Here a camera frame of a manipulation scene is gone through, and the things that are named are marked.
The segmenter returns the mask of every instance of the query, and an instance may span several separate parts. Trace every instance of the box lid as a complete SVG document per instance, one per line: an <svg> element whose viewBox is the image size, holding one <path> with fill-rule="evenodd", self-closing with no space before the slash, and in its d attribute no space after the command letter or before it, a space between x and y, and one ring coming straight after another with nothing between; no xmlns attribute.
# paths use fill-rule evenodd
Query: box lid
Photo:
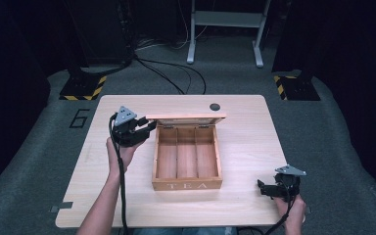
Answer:
<svg viewBox="0 0 376 235"><path fill-rule="evenodd" d="M146 115L148 120L156 120L158 125L214 125L227 117L227 114L167 114Z"/></svg>

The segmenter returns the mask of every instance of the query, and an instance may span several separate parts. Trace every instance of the tabletop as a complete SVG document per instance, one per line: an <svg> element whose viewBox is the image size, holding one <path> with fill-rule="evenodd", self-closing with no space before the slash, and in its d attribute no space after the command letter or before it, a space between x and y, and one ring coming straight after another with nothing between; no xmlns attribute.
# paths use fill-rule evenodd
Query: tabletop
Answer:
<svg viewBox="0 0 376 235"><path fill-rule="evenodd" d="M218 104L213 111L211 104ZM286 160L264 98L260 95L107 95L97 107L56 218L59 227L79 227L99 195L109 171L106 140L109 119L120 106L138 115L215 114L222 171L220 189L154 191L155 131L140 146L126 173L129 227L270 225L278 221L274 202L263 196L258 179L274 184ZM114 226L121 224L118 200Z"/></svg>

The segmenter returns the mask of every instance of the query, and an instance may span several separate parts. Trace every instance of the metal stand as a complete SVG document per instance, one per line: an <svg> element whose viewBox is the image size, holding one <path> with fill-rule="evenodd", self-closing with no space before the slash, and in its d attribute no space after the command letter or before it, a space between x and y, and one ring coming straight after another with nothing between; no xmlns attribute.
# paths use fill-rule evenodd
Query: metal stand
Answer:
<svg viewBox="0 0 376 235"><path fill-rule="evenodd" d="M267 18L268 8L271 0L266 0L263 13L231 13L231 12L207 12L196 11L195 0L192 0L191 9L191 41L188 50L187 63L194 63L195 56L195 26L196 25L213 25L213 26L237 26L237 27L255 27L258 28L258 35L253 41L253 50L255 52L256 65L258 68L263 67L263 60L260 52L260 42L264 25Z"/></svg>

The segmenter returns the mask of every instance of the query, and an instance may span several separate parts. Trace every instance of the human arm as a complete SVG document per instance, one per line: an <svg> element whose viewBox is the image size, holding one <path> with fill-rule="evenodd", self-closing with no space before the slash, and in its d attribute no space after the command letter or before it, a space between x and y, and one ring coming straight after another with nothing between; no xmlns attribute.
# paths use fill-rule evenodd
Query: human arm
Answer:
<svg viewBox="0 0 376 235"><path fill-rule="evenodd" d="M87 216L84 218L77 234L110 234L113 219L115 217L115 208L118 201L118 190L120 187L120 170L118 168L118 155L112 139L109 137L106 142L109 157L109 175L100 192L98 198L94 202ZM124 171L130 165L136 149L141 145L123 148L118 147L120 156L123 160Z"/></svg>
<svg viewBox="0 0 376 235"><path fill-rule="evenodd" d="M284 202L281 198L274 198L277 210L280 216L283 216L288 210L288 203ZM302 199L301 195L297 195L295 203L289 211L289 216L284 222L285 235L301 235L302 223L305 220L306 203Z"/></svg>

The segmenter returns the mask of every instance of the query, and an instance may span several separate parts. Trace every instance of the black wire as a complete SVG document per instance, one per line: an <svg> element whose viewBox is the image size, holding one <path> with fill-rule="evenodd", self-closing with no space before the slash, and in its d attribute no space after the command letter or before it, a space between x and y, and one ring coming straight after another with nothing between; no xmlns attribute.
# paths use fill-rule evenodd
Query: black wire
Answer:
<svg viewBox="0 0 376 235"><path fill-rule="evenodd" d="M140 59L138 59L138 58L135 58L135 60L137 61L137 62L139 62L142 66L144 66L145 68L147 68L147 69L149 69L149 70L151 70L151 71L153 71L153 72L155 72L155 73L157 73L159 76L161 76L161 77L163 77L165 80L167 80L170 84L172 84L177 90L178 90L178 93L179 94L183 94L183 95L185 95L185 93L184 93L184 91L183 90L181 90L181 88L179 88L179 86L177 86L175 83L173 83L163 72L161 72L160 70L158 70L158 69L155 69L155 68L153 68L152 66L150 66L150 65L147 65L147 64L145 64L145 63L143 63L143 61L142 60L140 60Z"/></svg>
<svg viewBox="0 0 376 235"><path fill-rule="evenodd" d="M188 94L189 88L191 87L192 76L190 75L190 73L189 73L187 70L185 70L185 69L183 69L183 68L180 68L180 69L183 70L183 71L185 71L185 73L187 73L187 75L188 75L188 77L189 77L188 87L187 87L187 89L186 89L186 91L185 91L185 94Z"/></svg>
<svg viewBox="0 0 376 235"><path fill-rule="evenodd" d="M144 48L144 47L148 47L148 46L152 46L152 45L155 45L154 42L156 42L157 39L148 39L146 41L142 41L142 39L140 39L136 44L136 50L137 49L140 49L140 48Z"/></svg>
<svg viewBox="0 0 376 235"><path fill-rule="evenodd" d="M149 63L156 63L156 64L161 64L161 65L168 65L168 66L174 66L174 67L177 67L177 68L184 68L184 69L187 69L187 70L190 70L190 71L193 71L194 73L196 73L200 78L201 80L203 81L204 83L204 90L203 90L203 95L206 94L206 91L207 91L207 83L206 83L206 80L204 79L204 77L197 71L197 70L194 70L190 67L187 67L187 66L181 66L179 64L174 64L174 63L166 63L166 62L158 62L158 61L151 61L151 60L146 60L146 59L142 59L142 58L136 58L136 60L140 63L141 61L142 62L149 62Z"/></svg>
<svg viewBox="0 0 376 235"><path fill-rule="evenodd" d="M242 230L247 230L247 229L251 230L253 234L255 234L254 231L257 231L260 235L264 235L264 232L256 227L242 227L242 228L238 228L237 231L242 231Z"/></svg>
<svg viewBox="0 0 376 235"><path fill-rule="evenodd" d="M283 186L285 186L285 189L286 189L286 193L287 193L286 200L288 201L288 209L286 210L285 214L283 214L283 216L280 218L280 220L277 223L275 223L273 226L271 226L271 228L268 229L267 232L264 233L264 235L268 235L268 234L272 233L274 230L276 230L280 225L282 225L286 221L286 219L289 216L289 212L290 212L293 204L295 203L296 196L294 197L293 203L292 203L291 202L291 195L289 194L288 188L283 183L283 181L280 181L280 182L283 184Z"/></svg>
<svg viewBox="0 0 376 235"><path fill-rule="evenodd" d="M123 166L123 159L120 156L120 151L118 149L118 145L115 142L112 133L112 122L116 119L118 113L111 116L109 120L109 133L113 141L113 146L115 147L115 151L117 154L117 161L118 161L118 169L120 170L120 197L121 197L121 223L123 224L123 234L128 234L127 229L127 222L126 222L126 192L125 192L125 184L124 184L124 166Z"/></svg>

